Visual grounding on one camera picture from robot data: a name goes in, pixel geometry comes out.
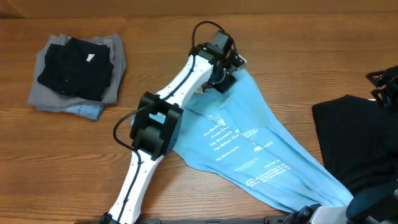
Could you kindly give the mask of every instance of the denim fabric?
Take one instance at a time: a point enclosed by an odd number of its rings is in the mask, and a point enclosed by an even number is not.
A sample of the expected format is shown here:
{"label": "denim fabric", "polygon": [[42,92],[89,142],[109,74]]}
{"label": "denim fabric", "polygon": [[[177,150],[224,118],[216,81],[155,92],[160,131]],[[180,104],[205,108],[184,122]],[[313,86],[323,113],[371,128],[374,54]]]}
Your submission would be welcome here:
{"label": "denim fabric", "polygon": [[174,151],[188,166],[216,173],[279,210],[348,205],[353,196],[277,120],[250,74],[234,76],[225,94],[209,89],[191,97]]}
{"label": "denim fabric", "polygon": [[102,105],[73,105],[63,107],[51,107],[51,106],[38,106],[37,110],[51,111],[51,112],[67,112],[74,113],[75,115],[82,116],[88,119],[98,120],[102,111],[104,110],[105,104]]}

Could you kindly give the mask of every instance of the wooden tabletop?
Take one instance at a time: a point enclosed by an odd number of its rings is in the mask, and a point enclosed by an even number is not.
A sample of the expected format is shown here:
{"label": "wooden tabletop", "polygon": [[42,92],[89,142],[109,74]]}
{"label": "wooden tabletop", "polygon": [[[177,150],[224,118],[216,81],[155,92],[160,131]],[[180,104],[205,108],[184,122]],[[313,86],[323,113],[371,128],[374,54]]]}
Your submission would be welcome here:
{"label": "wooden tabletop", "polygon": [[[233,36],[275,115],[320,162],[312,105],[347,94],[370,98],[365,74],[398,64],[396,13],[0,20],[0,223],[73,223],[109,210],[131,155],[113,140],[113,126],[145,91],[155,93],[176,76],[202,20]],[[200,27],[197,42],[215,31]],[[127,70],[118,104],[99,121],[26,104],[36,52],[51,34],[115,32]],[[119,130],[126,142],[129,130],[127,123]],[[157,168],[142,213],[164,220],[281,214],[231,182],[188,167],[174,152]]]}

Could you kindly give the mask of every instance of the black cable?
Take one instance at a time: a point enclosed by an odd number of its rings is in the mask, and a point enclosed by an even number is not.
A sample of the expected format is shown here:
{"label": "black cable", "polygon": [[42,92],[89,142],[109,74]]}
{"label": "black cable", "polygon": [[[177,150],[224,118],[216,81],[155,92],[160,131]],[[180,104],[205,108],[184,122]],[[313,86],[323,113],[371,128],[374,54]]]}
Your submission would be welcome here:
{"label": "black cable", "polygon": [[[202,21],[202,22],[198,23],[198,24],[193,28],[193,32],[192,32],[192,48],[195,47],[195,33],[196,33],[198,27],[200,27],[202,24],[213,24],[214,26],[217,26],[217,28],[219,28],[221,31],[225,32],[224,29],[223,29],[220,25],[218,25],[217,23],[215,23],[215,22],[212,22],[212,21]],[[195,57],[196,57],[196,55],[192,55],[192,57],[193,57],[193,58],[192,58],[192,66],[191,66],[191,69],[189,70],[188,74],[185,76],[185,78],[184,78],[184,79],[183,79],[183,80],[182,80],[182,81],[181,81],[181,82],[180,82],[180,83],[179,83],[179,84],[178,84],[178,85],[165,97],[165,98],[162,98],[161,100],[167,100],[167,99],[169,99],[169,98],[170,98],[171,96],[173,96],[174,93],[185,83],[185,81],[188,80],[189,76],[192,74],[193,69],[194,69],[194,67],[195,67]],[[124,146],[125,148],[130,149],[131,151],[133,151],[133,152],[137,155],[137,158],[138,158],[137,171],[136,171],[136,174],[134,175],[134,178],[132,179],[132,182],[131,182],[131,184],[130,184],[130,186],[129,186],[129,190],[127,191],[126,196],[125,196],[125,198],[124,198],[124,200],[123,200],[122,209],[121,209],[121,211],[120,211],[120,214],[119,214],[119,216],[118,216],[118,219],[116,220],[116,224],[120,224],[120,219],[121,219],[121,217],[122,217],[124,208],[125,208],[125,206],[126,206],[126,204],[127,204],[127,201],[128,201],[128,198],[129,198],[129,195],[130,195],[132,186],[133,186],[134,183],[136,182],[136,179],[137,179],[137,176],[138,176],[138,173],[139,173],[139,169],[140,169],[141,163],[142,163],[142,161],[141,161],[141,156],[139,155],[138,151],[137,151],[136,149],[134,149],[132,146],[129,146],[129,145],[127,145],[126,143],[122,142],[122,140],[120,140],[120,139],[118,138],[118,135],[116,134],[116,132],[117,132],[117,130],[118,130],[120,124],[122,124],[122,123],[123,123],[125,120],[127,120],[129,117],[133,116],[133,115],[136,114],[138,111],[141,111],[141,110],[149,110],[149,109],[153,108],[153,107],[156,106],[158,103],[160,103],[161,100],[158,100],[156,103],[154,103],[154,104],[152,104],[152,105],[145,106],[145,107],[143,107],[143,108],[139,108],[138,110],[134,110],[134,111],[128,113],[127,115],[125,115],[124,117],[122,117],[122,118],[115,124],[115,126],[114,126],[114,128],[113,128],[113,138],[114,138],[114,140],[115,140],[117,143],[119,143],[120,145]]]}

